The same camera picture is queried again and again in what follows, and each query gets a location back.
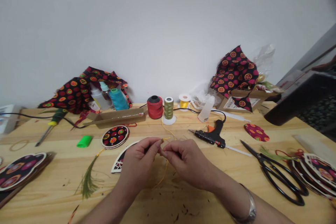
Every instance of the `hand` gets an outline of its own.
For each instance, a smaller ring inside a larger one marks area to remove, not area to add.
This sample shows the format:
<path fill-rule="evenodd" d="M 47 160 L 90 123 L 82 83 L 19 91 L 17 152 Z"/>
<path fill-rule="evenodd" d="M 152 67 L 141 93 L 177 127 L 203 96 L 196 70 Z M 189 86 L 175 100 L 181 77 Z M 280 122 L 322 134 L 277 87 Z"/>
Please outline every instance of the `hand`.
<path fill-rule="evenodd" d="M 116 187 L 138 195 L 148 179 L 155 155 L 161 153 L 161 143 L 161 138 L 148 137 L 128 148 Z"/>
<path fill-rule="evenodd" d="M 204 156 L 194 140 L 172 141 L 162 149 L 161 155 L 190 185 L 210 192 L 217 190 L 218 177 L 223 172 Z"/>

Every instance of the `plastic bottle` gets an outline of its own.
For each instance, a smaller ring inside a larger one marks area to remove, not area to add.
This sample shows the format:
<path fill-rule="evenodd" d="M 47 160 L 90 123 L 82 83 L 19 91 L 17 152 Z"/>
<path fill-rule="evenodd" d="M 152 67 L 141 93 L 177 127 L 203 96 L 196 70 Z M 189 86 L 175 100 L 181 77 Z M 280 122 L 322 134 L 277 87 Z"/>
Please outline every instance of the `plastic bottle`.
<path fill-rule="evenodd" d="M 204 123 L 209 119 L 209 115 L 210 112 L 212 110 L 212 107 L 215 104 L 215 97 L 214 96 L 210 96 L 210 98 L 206 101 L 202 111 L 200 112 L 200 114 L 198 115 L 198 119 Z"/>
<path fill-rule="evenodd" d="M 91 86 L 91 96 L 97 103 L 97 105 L 101 108 L 101 110 L 109 109 L 111 107 L 111 102 L 105 100 L 99 88 L 96 88 L 92 83 L 90 83 L 90 86 Z"/>
<path fill-rule="evenodd" d="M 128 103 L 124 99 L 123 94 L 119 89 L 112 89 L 110 91 L 110 97 L 113 101 L 116 110 L 126 110 L 128 109 Z"/>
<path fill-rule="evenodd" d="M 100 87 L 101 87 L 101 93 L 103 95 L 103 97 L 105 98 L 105 100 L 111 104 L 111 109 L 113 110 L 114 109 L 114 105 L 112 103 L 112 100 L 111 100 L 111 97 L 109 95 L 109 92 L 111 91 L 109 89 L 109 87 L 106 85 L 105 82 L 99 82 L 100 83 Z"/>

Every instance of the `screwdriver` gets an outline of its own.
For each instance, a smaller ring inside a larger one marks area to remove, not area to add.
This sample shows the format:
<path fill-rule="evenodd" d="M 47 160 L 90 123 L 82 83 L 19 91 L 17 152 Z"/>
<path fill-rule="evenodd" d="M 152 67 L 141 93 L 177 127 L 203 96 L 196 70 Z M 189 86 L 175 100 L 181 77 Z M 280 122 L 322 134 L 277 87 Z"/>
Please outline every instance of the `screwdriver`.
<path fill-rule="evenodd" d="M 56 126 L 60 120 L 62 120 L 64 118 L 64 116 L 67 114 L 67 110 L 63 109 L 63 108 L 59 108 L 56 110 L 55 114 L 52 116 L 51 122 L 48 123 L 49 128 L 47 129 L 47 131 L 43 134 L 43 136 L 41 137 L 41 139 L 37 142 L 37 144 L 35 145 L 35 147 L 39 146 L 42 141 L 45 139 L 45 137 L 47 136 L 47 134 L 49 133 L 49 131 L 51 130 L 52 127 Z"/>

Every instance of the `black cable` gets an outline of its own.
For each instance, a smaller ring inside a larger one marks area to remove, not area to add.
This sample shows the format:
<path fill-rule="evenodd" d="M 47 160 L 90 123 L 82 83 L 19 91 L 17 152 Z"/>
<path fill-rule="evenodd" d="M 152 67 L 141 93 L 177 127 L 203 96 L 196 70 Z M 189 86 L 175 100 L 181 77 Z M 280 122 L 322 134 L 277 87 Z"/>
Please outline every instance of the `black cable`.
<path fill-rule="evenodd" d="M 35 117 L 35 116 L 30 116 L 30 115 L 26 115 L 26 114 L 21 114 L 21 113 L 1 113 L 0 115 L 3 115 L 3 114 L 17 114 L 17 115 L 20 115 L 20 116 L 25 116 L 25 117 L 29 117 L 29 118 L 36 118 L 36 119 L 48 119 L 48 118 L 53 118 L 52 116 L 51 117 Z M 63 118 L 64 120 L 66 120 L 68 123 L 70 123 L 72 126 L 74 126 L 75 128 L 86 128 L 87 126 L 82 126 L 82 127 L 78 127 L 78 126 L 75 126 L 75 124 L 70 121 L 69 119 L 67 118 L 64 118 L 64 117 L 61 117 Z"/>
<path fill-rule="evenodd" d="M 195 110 L 192 110 L 191 108 L 174 108 L 173 110 L 180 110 L 180 109 L 187 109 L 187 110 L 190 110 L 191 112 L 194 112 L 196 114 L 200 113 L 200 112 L 196 112 Z M 225 121 L 226 121 L 226 115 L 225 115 L 225 113 L 223 111 L 221 111 L 221 110 L 211 110 L 211 112 L 216 112 L 216 111 L 221 112 L 224 115 L 225 118 L 223 120 L 223 123 L 225 123 Z"/>

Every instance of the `red thread spool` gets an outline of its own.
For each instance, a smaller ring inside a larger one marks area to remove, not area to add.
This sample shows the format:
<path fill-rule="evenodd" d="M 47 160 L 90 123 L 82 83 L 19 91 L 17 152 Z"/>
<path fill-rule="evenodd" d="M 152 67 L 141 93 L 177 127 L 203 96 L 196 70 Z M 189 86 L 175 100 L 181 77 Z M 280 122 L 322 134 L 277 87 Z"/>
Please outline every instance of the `red thread spool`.
<path fill-rule="evenodd" d="M 162 98 L 151 96 L 147 100 L 148 115 L 152 119 L 159 119 L 163 114 Z"/>

